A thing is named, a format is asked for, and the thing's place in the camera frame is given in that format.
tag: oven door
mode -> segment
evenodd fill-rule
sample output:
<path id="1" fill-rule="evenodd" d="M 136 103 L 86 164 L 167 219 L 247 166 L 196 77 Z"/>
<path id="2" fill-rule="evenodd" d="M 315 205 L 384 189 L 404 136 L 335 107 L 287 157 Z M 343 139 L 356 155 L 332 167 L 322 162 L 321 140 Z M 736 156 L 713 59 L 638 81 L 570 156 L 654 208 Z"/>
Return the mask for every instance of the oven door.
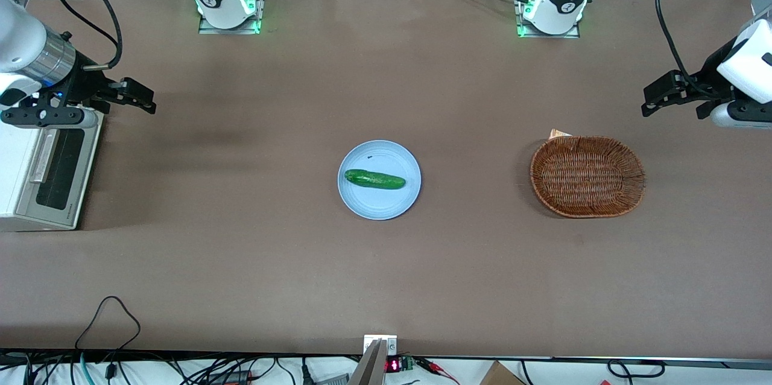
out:
<path id="1" fill-rule="evenodd" d="M 17 212 L 73 229 L 101 124 L 92 129 L 49 129 L 40 137 Z"/>

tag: table surface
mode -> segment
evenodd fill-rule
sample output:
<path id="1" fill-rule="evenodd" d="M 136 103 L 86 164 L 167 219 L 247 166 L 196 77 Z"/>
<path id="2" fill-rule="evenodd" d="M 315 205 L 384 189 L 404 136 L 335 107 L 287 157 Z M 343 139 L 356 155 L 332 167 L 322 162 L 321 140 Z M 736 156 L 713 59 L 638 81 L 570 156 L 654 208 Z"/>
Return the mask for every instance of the table surface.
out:
<path id="1" fill-rule="evenodd" d="M 595 0 L 582 37 L 518 39 L 504 0 L 268 0 L 259 36 L 199 36 L 190 0 L 111 0 L 157 115 L 115 107 L 82 231 L 0 235 L 0 346 L 70 347 L 105 295 L 130 347 L 465 355 L 772 357 L 772 134 L 642 118 L 673 67 L 653 0 Z M 662 0 L 692 71 L 749 0 Z M 110 27 L 99 0 L 75 7 Z M 58 2 L 31 12 L 94 60 L 112 47 Z M 556 127 L 629 145 L 648 176 L 623 217 L 536 200 Z M 416 155 L 413 208 L 340 200 L 354 146 Z M 83 343 L 133 332 L 109 305 Z"/>

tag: wicker basket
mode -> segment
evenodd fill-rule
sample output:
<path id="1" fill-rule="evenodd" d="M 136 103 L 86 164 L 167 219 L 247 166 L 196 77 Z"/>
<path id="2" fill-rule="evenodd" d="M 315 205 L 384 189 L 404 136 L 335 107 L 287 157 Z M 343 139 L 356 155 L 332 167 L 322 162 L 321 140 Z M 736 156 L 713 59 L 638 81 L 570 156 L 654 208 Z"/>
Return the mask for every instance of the wicker basket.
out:
<path id="1" fill-rule="evenodd" d="M 550 139 L 530 167 L 539 200 L 565 217 L 617 217 L 643 198 L 641 161 L 626 145 L 604 136 Z"/>

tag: mounting plate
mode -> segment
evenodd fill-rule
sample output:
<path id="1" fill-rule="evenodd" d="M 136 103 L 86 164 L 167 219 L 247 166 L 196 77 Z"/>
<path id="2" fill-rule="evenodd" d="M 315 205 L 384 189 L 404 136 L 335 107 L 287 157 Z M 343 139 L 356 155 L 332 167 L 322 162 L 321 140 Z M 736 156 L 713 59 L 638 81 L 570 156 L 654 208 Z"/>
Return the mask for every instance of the mounting plate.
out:
<path id="1" fill-rule="evenodd" d="M 386 340 L 386 343 L 388 344 L 387 347 L 388 347 L 389 357 L 392 357 L 392 355 L 397 354 L 397 336 L 385 336 L 380 334 L 367 334 L 366 336 L 364 336 L 362 353 L 367 352 L 367 348 L 370 347 L 370 344 L 377 339 Z"/>
<path id="2" fill-rule="evenodd" d="M 574 27 L 572 27 L 571 30 L 569 30 L 567 33 L 562 33 L 560 35 L 549 35 L 548 33 L 541 32 L 533 25 L 533 23 L 523 18 L 525 9 L 528 6 L 530 6 L 531 3 L 533 3 L 533 0 L 530 3 L 521 3 L 518 1 L 513 1 L 513 2 L 515 4 L 515 22 L 517 24 L 517 36 L 519 36 L 520 38 L 579 38 L 578 21 L 577 23 L 574 24 Z"/>
<path id="3" fill-rule="evenodd" d="M 255 13 L 244 20 L 242 24 L 235 28 L 215 28 L 204 19 L 204 16 L 201 16 L 201 21 L 198 23 L 198 33 L 218 35 L 256 35 L 260 33 L 265 0 L 244 0 L 244 3 L 249 8 L 254 8 Z"/>

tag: red digital display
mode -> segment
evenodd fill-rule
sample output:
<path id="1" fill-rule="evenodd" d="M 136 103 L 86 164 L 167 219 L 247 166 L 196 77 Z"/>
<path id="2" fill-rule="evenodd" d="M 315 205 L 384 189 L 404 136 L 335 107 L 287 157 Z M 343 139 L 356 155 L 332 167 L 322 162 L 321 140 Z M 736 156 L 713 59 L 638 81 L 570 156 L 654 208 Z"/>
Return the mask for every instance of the red digital display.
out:
<path id="1" fill-rule="evenodd" d="M 400 358 L 389 358 L 389 360 L 386 361 L 386 365 L 384 366 L 384 372 L 397 373 L 399 371 L 402 371 L 402 362 L 400 362 Z"/>

